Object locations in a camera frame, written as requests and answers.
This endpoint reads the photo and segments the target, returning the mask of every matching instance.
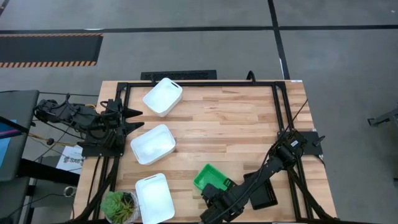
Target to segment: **succulent plant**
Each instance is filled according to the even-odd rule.
[[[108,192],[101,202],[101,210],[113,223],[123,224],[134,212],[134,201],[129,193]]]

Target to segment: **hazard tape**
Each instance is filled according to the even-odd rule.
[[[83,37],[83,36],[104,36],[104,34],[0,34],[0,37]]]
[[[0,68],[76,67],[94,66],[96,62],[0,62]]]

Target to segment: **wooden surface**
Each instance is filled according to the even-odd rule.
[[[114,98],[117,82],[103,82],[98,102]],[[302,82],[286,82],[289,103],[294,116],[306,100]],[[182,100],[164,118],[155,115],[142,102],[151,88],[134,87],[129,107],[144,114],[127,121],[144,121],[145,125],[127,137],[126,150],[121,158],[116,190],[134,190],[138,180],[163,173],[169,184],[175,207],[170,222],[198,222],[206,205],[193,179],[205,164],[210,163],[237,184],[243,174],[259,168],[269,147],[276,141],[278,124],[271,88],[268,86],[246,87],[183,87]],[[282,93],[279,100],[287,126]],[[104,108],[97,105],[97,111]],[[150,166],[140,165],[130,141],[160,124],[166,124],[177,140],[176,150]],[[294,121],[300,131],[314,128],[308,104]],[[336,216],[325,168],[314,156],[303,156],[303,167],[309,191],[331,216]],[[86,207],[88,191],[96,158],[84,161],[75,198],[76,216]],[[98,186],[100,168],[96,175],[93,194]],[[293,221],[294,212],[286,172],[271,177],[278,205],[254,211],[251,204],[236,222]],[[302,195],[298,198],[302,216],[305,217]]]

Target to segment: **paper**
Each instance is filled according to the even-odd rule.
[[[62,156],[57,164],[57,169],[62,169],[76,174],[80,174],[83,166],[82,148],[65,146]]]

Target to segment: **plant pot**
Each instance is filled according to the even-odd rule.
[[[136,195],[136,193],[134,193],[134,192],[129,192],[129,191],[126,191],[126,190],[118,190],[118,191],[119,191],[119,192],[123,192],[123,193],[128,193],[128,194],[130,194],[131,197],[132,197],[132,200],[134,201],[134,206],[136,207],[136,208],[134,209],[134,212],[131,214],[130,218],[128,218],[126,221],[124,221],[123,224],[134,223],[134,221],[136,221],[137,218],[140,216],[137,195]],[[105,218],[106,218],[106,220],[107,220],[109,223],[115,224],[115,223],[113,223],[113,222],[111,221],[111,219],[108,218],[106,215],[105,215]]]

